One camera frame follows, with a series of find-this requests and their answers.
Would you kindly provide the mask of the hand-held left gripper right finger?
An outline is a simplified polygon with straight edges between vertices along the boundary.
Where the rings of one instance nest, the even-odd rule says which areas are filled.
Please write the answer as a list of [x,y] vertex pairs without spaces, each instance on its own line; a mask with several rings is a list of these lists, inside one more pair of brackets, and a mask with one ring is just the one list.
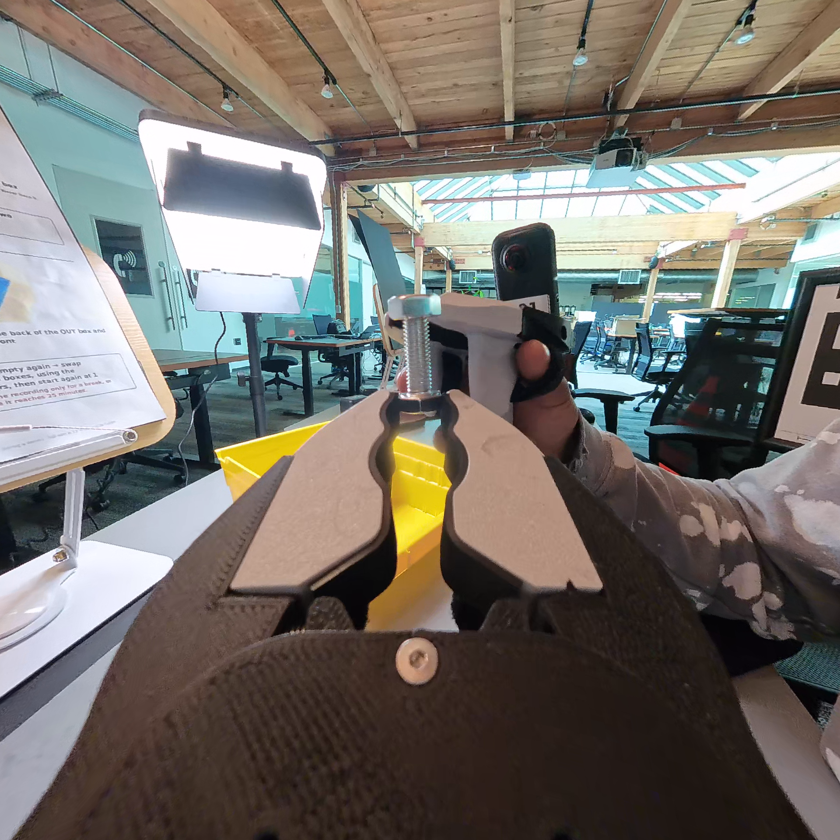
[[543,453],[463,392],[441,406],[450,480],[440,569],[456,625],[481,625],[511,601],[524,625],[551,611],[604,613],[602,579]]

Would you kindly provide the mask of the silver hex bolt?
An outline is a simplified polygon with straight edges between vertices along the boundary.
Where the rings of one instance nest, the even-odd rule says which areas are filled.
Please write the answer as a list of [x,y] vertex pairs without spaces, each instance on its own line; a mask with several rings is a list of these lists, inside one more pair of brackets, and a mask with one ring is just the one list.
[[438,295],[402,295],[392,297],[387,313],[404,319],[402,329],[405,355],[405,392],[438,392],[434,389],[429,322],[440,314]]

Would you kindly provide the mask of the person's right forearm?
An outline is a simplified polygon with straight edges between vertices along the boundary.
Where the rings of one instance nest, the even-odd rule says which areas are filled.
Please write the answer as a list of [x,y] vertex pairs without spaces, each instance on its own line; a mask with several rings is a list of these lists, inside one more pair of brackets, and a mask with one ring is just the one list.
[[677,476],[585,420],[579,481],[668,569],[699,610],[759,636],[838,642],[839,422],[730,479]]

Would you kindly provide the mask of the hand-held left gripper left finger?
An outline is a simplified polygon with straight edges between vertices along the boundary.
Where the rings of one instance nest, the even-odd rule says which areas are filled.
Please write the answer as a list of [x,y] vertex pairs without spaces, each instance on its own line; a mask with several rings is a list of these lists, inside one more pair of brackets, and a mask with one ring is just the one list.
[[283,476],[230,590],[339,599],[353,621],[396,576],[396,395],[376,392],[280,464]]

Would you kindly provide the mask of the wooden document stand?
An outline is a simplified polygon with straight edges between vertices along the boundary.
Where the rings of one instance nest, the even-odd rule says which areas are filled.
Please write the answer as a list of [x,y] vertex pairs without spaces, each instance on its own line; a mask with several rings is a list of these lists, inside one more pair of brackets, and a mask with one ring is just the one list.
[[59,546],[2,574],[2,700],[12,699],[83,639],[137,602],[173,565],[163,555],[81,538],[83,469],[158,442],[175,420],[169,387],[118,280],[101,257],[88,248],[81,250],[163,417],[136,427],[95,423],[86,427],[88,435],[82,440],[2,464],[2,491],[49,477],[66,478]]

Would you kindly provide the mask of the studio light panel with flaps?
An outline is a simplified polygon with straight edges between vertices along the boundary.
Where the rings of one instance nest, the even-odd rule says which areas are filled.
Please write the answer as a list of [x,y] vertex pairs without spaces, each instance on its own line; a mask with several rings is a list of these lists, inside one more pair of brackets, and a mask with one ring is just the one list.
[[328,168],[319,152],[229,127],[140,114],[138,133],[198,311],[245,322],[255,432],[267,435],[257,318],[299,314],[322,244]]

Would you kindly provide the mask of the ceiling projector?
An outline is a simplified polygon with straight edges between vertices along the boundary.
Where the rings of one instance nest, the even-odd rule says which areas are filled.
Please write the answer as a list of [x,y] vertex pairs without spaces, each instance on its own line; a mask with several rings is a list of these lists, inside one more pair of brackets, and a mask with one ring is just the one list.
[[643,140],[616,130],[599,143],[586,181],[588,188],[604,189],[633,185],[647,168]]

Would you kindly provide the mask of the black mesh office chair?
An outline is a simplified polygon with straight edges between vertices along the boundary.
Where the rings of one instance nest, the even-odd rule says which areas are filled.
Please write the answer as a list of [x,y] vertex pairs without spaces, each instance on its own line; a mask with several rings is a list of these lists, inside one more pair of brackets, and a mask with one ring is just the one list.
[[716,480],[762,466],[762,414],[780,357],[780,318],[709,318],[645,429],[648,459],[679,476]]

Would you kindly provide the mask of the wooden top office desk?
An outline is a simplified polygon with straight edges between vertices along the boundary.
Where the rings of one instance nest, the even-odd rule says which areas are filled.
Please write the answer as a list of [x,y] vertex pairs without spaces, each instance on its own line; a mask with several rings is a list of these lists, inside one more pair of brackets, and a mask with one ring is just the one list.
[[348,339],[334,336],[314,339],[267,339],[266,344],[269,345],[269,356],[272,355],[274,347],[301,352],[303,412],[293,413],[284,411],[284,414],[298,417],[310,417],[314,414],[310,352],[319,354],[325,352],[334,353],[341,358],[349,357],[349,395],[355,396],[361,393],[363,382],[361,355],[365,351],[373,350],[375,345],[380,342],[380,338]]
[[186,391],[190,403],[190,424],[185,437],[194,433],[197,459],[188,459],[188,466],[216,471],[216,460],[212,428],[206,405],[207,392],[211,384],[230,378],[230,365],[244,362],[244,353],[223,353],[217,355],[202,351],[152,350],[171,392]]

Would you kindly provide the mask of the yellow plastic bin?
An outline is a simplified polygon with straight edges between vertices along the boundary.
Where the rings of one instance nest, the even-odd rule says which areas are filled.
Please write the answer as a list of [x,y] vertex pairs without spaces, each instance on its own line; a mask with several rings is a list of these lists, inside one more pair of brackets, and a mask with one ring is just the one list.
[[[327,423],[291,428],[280,434],[220,448],[217,456],[232,498],[238,499],[279,458],[294,455]],[[397,566],[388,589],[369,607],[367,629],[454,632],[452,592],[439,566],[439,541],[449,480],[444,455],[433,445],[432,424],[407,430],[393,442],[395,473],[392,511]]]

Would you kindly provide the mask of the framed black white marker sign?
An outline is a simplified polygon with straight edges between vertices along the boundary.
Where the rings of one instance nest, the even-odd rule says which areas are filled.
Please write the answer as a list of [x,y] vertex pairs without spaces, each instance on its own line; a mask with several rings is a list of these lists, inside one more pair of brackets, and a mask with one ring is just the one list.
[[839,418],[839,268],[800,274],[759,427],[759,442],[785,451]]

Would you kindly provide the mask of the person's right hand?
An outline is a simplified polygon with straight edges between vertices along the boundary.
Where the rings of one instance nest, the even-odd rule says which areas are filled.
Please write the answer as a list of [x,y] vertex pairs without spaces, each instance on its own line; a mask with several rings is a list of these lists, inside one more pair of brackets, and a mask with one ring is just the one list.
[[[549,349],[537,340],[522,344],[516,352],[519,377],[532,383],[542,379],[551,362]],[[513,405],[513,423],[542,452],[568,465],[580,443],[581,414],[568,382],[562,379],[550,392]]]

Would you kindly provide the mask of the black tilted panel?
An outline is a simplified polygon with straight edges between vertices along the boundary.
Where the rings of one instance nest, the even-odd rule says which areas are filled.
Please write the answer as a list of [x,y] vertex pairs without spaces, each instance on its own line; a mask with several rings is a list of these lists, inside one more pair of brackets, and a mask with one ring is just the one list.
[[396,258],[391,233],[362,210],[353,219],[353,227],[370,259],[379,288],[383,309],[393,297],[407,294],[406,282]]

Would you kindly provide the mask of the white instruction sheet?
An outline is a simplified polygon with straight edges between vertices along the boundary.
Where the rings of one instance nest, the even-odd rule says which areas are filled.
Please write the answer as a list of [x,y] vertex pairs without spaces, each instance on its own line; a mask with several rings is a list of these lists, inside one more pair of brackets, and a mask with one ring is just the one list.
[[2,114],[2,463],[165,418],[59,205]]

